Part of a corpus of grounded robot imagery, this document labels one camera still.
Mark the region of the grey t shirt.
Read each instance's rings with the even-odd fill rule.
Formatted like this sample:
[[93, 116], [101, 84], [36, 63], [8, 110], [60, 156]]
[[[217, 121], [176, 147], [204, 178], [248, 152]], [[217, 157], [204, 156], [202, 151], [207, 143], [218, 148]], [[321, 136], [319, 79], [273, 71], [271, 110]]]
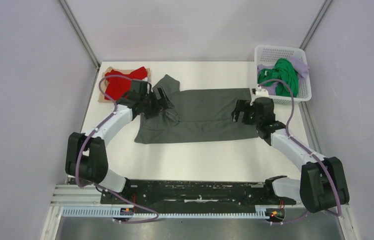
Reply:
[[140, 118], [139, 144], [218, 142], [258, 137], [254, 126], [234, 122], [238, 100], [250, 100], [247, 88], [180, 90], [180, 82], [165, 75], [154, 86], [163, 88], [174, 107], [158, 116]]

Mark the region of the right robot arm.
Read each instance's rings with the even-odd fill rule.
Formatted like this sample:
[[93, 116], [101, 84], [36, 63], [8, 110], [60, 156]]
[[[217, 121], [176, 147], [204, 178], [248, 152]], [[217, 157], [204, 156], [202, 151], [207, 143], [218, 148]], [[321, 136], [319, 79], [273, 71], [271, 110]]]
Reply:
[[274, 102], [268, 97], [254, 101], [238, 100], [231, 113], [234, 122], [255, 126], [260, 139], [287, 157], [301, 172], [300, 179], [277, 176], [265, 181], [263, 196], [270, 204], [282, 198], [301, 202], [307, 211], [317, 213], [337, 208], [350, 201], [342, 162], [337, 157], [326, 157], [294, 137], [289, 127], [278, 121]]

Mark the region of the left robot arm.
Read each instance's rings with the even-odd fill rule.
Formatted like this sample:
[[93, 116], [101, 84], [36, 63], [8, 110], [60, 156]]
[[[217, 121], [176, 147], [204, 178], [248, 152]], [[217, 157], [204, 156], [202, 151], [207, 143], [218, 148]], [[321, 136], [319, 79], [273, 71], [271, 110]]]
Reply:
[[79, 185], [97, 184], [113, 191], [114, 199], [125, 204], [131, 200], [132, 190], [125, 186], [125, 177], [109, 168], [106, 147], [138, 115], [153, 118], [173, 104], [162, 87], [152, 88], [143, 80], [132, 80], [130, 89], [112, 103], [111, 112], [100, 123], [68, 137], [65, 172]]

